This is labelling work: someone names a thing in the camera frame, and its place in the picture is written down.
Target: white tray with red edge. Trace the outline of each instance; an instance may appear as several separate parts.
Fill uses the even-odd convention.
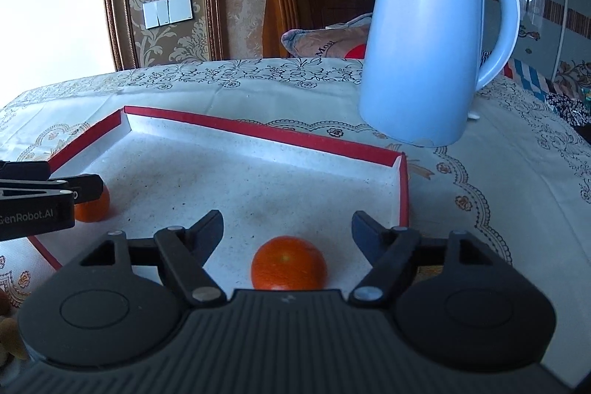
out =
[[[370,269],[352,238],[353,213],[387,227],[409,222],[403,153],[244,121],[128,106],[49,165],[51,179],[99,174],[110,191],[103,221],[29,238],[55,269],[108,231],[151,237],[218,209],[224,235],[204,267],[228,296],[252,288],[255,252],[285,235],[319,248],[326,287],[347,295]],[[134,270],[159,282],[155,268]]]

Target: tangerine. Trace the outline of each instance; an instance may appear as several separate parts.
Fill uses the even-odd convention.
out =
[[[299,237],[271,239],[256,251],[250,266],[252,286],[263,291],[317,291],[326,278],[322,252]]]
[[[106,184],[98,199],[74,205],[74,219],[83,223],[102,221],[109,212],[110,195]]]

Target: red heart on pillow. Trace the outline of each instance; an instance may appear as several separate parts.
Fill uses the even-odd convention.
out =
[[[360,44],[348,51],[348,53],[345,54],[345,59],[365,59],[365,44]]]

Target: metal screw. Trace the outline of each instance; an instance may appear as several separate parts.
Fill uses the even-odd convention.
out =
[[[381,299],[383,292],[375,286],[363,286],[353,291],[353,297],[358,301],[372,302]]]
[[[222,295],[222,291],[220,291],[218,288],[203,287],[194,289],[191,295],[196,301],[208,302],[218,299],[218,297]]]

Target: ribbed black surface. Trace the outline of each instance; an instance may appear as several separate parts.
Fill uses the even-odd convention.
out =
[[[411,351],[379,311],[341,294],[238,291],[194,311],[161,351],[103,372],[38,364],[11,394],[561,394],[540,366],[503,374],[449,370]]]

